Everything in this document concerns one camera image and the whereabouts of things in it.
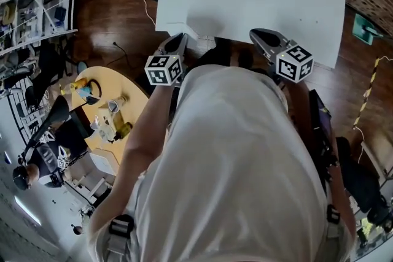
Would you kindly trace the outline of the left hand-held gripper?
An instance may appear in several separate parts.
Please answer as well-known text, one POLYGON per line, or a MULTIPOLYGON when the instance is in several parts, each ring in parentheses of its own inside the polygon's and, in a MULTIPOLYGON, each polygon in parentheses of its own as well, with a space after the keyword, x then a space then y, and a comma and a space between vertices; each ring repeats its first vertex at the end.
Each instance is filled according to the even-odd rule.
POLYGON ((148 57, 144 67, 149 83, 153 86, 173 86, 184 73, 183 54, 188 35, 178 33, 164 40, 158 50, 148 57))

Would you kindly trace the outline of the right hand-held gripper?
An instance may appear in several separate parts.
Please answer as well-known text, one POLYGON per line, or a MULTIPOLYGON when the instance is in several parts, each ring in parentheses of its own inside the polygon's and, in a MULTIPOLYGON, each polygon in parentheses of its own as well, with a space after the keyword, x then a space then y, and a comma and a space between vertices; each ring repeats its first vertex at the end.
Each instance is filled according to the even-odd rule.
POLYGON ((314 56, 294 40, 270 29, 250 30, 250 39, 257 51, 267 57, 274 72, 291 82, 304 80, 313 70, 314 56))

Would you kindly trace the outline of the white cloth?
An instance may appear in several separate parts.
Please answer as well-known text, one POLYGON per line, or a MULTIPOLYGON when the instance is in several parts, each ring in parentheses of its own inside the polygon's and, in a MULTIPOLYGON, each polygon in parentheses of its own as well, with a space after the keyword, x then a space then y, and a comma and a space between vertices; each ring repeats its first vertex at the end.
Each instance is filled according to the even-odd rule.
POLYGON ((179 33, 186 34, 193 40, 197 40, 199 35, 186 23, 184 22, 171 22, 167 23, 166 31, 170 36, 175 36, 179 33))

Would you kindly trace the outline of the person's left forearm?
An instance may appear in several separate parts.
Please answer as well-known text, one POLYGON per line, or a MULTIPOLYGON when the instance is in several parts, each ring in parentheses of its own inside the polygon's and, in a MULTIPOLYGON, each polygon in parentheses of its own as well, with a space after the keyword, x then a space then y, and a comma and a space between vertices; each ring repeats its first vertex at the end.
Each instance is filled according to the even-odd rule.
POLYGON ((161 154, 174 87, 157 86, 128 136, 122 161, 150 164, 161 154))

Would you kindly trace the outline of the person's dark legs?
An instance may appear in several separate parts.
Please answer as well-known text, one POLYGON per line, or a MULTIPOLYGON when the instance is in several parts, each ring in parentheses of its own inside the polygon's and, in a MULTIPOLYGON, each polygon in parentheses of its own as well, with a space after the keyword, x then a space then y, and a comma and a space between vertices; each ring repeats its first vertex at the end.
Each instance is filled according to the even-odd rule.
MULTIPOLYGON (((185 71, 187 75, 191 70, 206 65, 218 65, 229 67, 231 65, 231 58, 233 56, 233 50, 230 44, 219 43, 212 49, 209 49, 203 56, 197 59, 190 67, 185 71)), ((268 72, 262 68, 254 68, 254 55, 248 49, 240 49, 237 57, 238 66, 246 70, 268 75, 268 72)))

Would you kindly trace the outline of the round wooden table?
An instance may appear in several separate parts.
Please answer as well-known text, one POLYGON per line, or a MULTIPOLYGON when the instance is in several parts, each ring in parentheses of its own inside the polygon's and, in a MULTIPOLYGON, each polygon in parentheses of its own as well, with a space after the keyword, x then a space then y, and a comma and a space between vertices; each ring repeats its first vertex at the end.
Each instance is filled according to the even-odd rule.
MULTIPOLYGON (((133 125, 147 103, 147 96, 136 84, 134 84, 134 82, 108 67, 90 67, 77 76, 78 80, 81 78, 86 78, 88 81, 95 80, 99 85, 99 87, 93 87, 91 92, 98 97, 98 102, 96 104, 86 104, 86 100, 81 98, 76 91, 71 95, 72 108, 79 107, 82 109, 88 118, 89 125, 97 115, 101 122, 106 121, 116 132, 126 122, 130 122, 133 125), (127 102, 119 112, 113 114, 109 110, 107 102, 121 95, 127 97, 127 102)), ((102 141, 94 132, 85 141, 90 152, 96 148, 110 151, 114 154, 120 165, 125 149, 126 138, 109 143, 102 141)))

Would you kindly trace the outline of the clear drinking glass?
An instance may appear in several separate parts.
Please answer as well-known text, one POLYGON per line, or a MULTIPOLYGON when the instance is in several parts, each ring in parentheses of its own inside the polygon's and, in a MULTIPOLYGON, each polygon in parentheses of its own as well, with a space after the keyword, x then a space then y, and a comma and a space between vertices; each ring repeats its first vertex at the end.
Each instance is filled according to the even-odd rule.
POLYGON ((121 95, 115 99, 109 100, 107 102, 107 105, 108 105, 109 110, 113 114, 116 114, 126 104, 126 102, 127 102, 127 97, 124 95, 121 95))

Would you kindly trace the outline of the black tablet screen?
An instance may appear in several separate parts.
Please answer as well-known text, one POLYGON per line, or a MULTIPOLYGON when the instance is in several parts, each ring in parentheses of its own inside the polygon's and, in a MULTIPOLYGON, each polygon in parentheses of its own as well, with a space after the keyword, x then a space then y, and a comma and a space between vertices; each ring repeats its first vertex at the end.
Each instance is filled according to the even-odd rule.
POLYGON ((332 126, 331 114, 324 105, 316 90, 309 92, 311 126, 320 141, 331 144, 332 126))

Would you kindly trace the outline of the brown glass bottle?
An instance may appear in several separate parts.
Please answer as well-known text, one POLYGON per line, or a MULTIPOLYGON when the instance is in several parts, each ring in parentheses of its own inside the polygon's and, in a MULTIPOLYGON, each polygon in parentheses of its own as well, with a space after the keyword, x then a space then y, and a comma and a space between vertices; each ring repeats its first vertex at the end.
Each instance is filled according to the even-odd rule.
POLYGON ((122 140, 126 138, 126 136, 130 133, 132 130, 133 125, 130 122, 126 122, 124 125, 122 125, 115 133, 114 136, 114 141, 122 140))

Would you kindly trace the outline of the yellow bottle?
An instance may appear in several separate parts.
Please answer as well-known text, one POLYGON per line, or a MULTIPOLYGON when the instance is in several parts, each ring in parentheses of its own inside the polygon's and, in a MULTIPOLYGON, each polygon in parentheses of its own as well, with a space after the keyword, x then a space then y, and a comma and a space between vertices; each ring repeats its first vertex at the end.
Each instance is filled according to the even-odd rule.
POLYGON ((70 90, 76 91, 78 89, 81 89, 85 87, 88 83, 88 80, 86 78, 81 78, 79 80, 76 80, 75 82, 70 83, 70 90))

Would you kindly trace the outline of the clear plastic container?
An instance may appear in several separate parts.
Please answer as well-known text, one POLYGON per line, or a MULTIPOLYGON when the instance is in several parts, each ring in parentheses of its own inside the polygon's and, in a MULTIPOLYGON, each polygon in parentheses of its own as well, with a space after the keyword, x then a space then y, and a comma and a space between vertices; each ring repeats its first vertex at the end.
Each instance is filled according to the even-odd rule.
POLYGON ((108 125, 106 121, 101 122, 97 115, 90 124, 90 128, 101 138, 102 141, 113 143, 115 137, 114 129, 108 125))

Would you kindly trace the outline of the person's white shirt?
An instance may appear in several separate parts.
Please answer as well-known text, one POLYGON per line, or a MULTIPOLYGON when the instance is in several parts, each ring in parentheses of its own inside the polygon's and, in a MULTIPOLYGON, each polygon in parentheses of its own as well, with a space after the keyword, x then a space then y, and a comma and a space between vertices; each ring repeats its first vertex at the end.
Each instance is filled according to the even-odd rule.
POLYGON ((159 157, 122 161, 88 251, 93 262, 345 262, 354 216, 328 164, 323 187, 269 77, 197 67, 159 157))

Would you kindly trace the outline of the white flat box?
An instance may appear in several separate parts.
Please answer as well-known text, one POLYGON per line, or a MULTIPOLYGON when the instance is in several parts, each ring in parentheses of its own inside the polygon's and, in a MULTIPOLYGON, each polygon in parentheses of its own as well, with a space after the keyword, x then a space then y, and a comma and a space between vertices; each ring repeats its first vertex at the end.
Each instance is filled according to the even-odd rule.
POLYGON ((96 148, 90 152, 90 158, 101 172, 117 175, 119 163, 112 152, 96 148))

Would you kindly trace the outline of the white metal shelf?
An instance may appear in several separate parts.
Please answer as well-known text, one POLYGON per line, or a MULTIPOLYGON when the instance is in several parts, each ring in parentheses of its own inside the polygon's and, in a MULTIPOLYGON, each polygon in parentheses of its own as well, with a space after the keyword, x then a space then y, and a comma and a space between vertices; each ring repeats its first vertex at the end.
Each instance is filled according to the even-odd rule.
POLYGON ((0 56, 77 31, 75 0, 0 0, 0 56))

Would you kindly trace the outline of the teal long-handled dustpan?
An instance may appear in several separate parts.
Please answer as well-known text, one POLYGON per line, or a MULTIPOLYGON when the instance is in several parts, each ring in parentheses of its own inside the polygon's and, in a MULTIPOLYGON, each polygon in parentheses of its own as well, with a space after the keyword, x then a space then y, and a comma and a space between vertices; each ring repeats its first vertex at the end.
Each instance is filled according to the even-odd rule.
POLYGON ((372 45, 374 38, 384 37, 371 22, 358 13, 355 14, 352 35, 368 45, 372 45))

